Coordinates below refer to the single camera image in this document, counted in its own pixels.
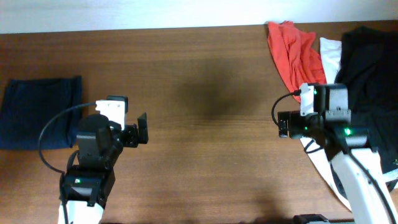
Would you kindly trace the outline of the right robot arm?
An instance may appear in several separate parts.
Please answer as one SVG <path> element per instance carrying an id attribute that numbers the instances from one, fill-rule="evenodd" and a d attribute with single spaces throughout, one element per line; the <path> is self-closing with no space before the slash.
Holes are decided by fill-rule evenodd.
<path id="1" fill-rule="evenodd" d="M 304 83 L 292 95 L 300 97 L 300 110 L 271 112 L 279 137 L 311 138 L 324 150 L 355 223 L 397 223 L 377 148 L 370 144 L 367 128 L 351 124 L 347 88 Z"/>

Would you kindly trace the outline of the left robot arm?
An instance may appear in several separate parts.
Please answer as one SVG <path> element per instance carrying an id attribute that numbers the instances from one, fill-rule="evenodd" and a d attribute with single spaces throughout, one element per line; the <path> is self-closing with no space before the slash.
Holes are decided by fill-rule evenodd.
<path id="1" fill-rule="evenodd" d="M 99 223 L 115 183 L 114 165 L 125 147 L 149 141 L 147 114 L 122 127 L 102 114 L 78 124 L 78 150 L 68 159 L 60 182 L 59 223 Z"/>

